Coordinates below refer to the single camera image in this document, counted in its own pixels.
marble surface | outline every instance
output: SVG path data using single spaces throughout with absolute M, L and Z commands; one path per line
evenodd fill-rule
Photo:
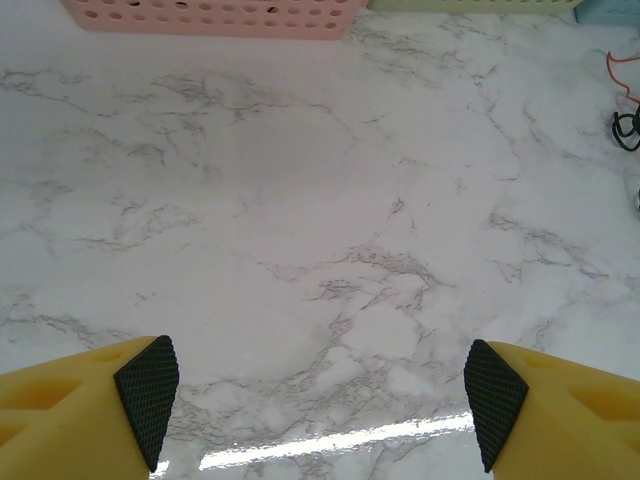
M 486 478 L 475 338 L 640 378 L 640 164 L 604 69 L 636 30 L 110 35 L 9 0 L 0 45 L 0 371 L 171 335 L 152 478 Z

